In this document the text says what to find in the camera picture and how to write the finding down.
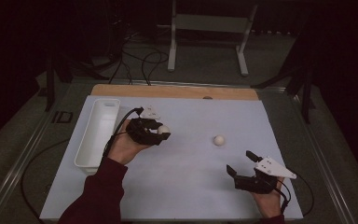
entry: rectangular container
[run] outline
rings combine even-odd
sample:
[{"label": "rectangular container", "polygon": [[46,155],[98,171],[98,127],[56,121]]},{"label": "rectangular container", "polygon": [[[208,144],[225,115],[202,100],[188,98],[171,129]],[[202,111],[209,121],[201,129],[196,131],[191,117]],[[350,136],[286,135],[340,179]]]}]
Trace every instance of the rectangular container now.
[{"label": "rectangular container", "polygon": [[114,132],[120,101],[97,99],[76,153],[75,165],[87,175],[97,172],[107,141]]}]

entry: white metal stand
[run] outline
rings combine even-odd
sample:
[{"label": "white metal stand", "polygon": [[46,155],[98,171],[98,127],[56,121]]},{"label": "white metal stand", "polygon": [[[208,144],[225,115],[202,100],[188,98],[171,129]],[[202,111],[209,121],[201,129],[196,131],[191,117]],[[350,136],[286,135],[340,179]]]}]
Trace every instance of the white metal stand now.
[{"label": "white metal stand", "polygon": [[243,56],[243,50],[249,38],[256,11],[257,5],[254,5],[248,18],[176,14],[176,0],[172,0],[171,48],[168,60],[168,71],[172,72],[175,69],[177,29],[217,31],[243,34],[243,40],[241,44],[236,47],[236,52],[241,75],[245,77],[248,76],[249,72],[245,57]]}]

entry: white ball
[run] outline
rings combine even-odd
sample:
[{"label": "white ball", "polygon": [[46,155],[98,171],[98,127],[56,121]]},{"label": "white ball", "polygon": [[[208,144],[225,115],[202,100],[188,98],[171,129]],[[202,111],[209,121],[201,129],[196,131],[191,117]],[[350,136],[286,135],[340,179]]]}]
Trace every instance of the white ball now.
[{"label": "white ball", "polygon": [[225,144],[226,140],[225,140],[225,137],[223,135],[217,135],[217,136],[214,137],[213,142],[214,142],[215,145],[220,147],[220,146]]},{"label": "white ball", "polygon": [[157,129],[157,133],[158,133],[158,134],[169,133],[169,132],[170,132],[170,129],[169,129],[167,126],[165,126],[165,125],[161,125],[161,126],[159,126],[158,129]]}]

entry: maroon sleeve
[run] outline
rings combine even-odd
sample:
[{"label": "maroon sleeve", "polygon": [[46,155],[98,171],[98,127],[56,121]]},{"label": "maroon sleeve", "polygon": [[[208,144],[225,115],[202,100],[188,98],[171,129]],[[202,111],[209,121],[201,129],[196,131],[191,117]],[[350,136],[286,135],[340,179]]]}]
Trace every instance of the maroon sleeve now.
[{"label": "maroon sleeve", "polygon": [[97,173],[86,178],[83,194],[63,212],[58,223],[120,223],[121,184],[127,169],[104,158]]},{"label": "maroon sleeve", "polygon": [[284,224],[284,215],[271,218],[261,218],[261,224]]}]

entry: person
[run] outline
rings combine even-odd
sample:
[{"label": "person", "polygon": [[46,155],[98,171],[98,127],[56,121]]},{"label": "person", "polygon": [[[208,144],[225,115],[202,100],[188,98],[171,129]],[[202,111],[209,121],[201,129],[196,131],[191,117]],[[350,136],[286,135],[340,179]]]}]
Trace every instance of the person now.
[{"label": "person", "polygon": [[[130,121],[125,120],[121,132]],[[120,223],[120,201],[124,195],[122,180],[127,163],[150,146],[140,145],[126,133],[119,134],[95,175],[86,178],[82,195],[63,212],[58,224]],[[281,195],[273,190],[270,194],[252,193],[264,224],[282,224]]]}]

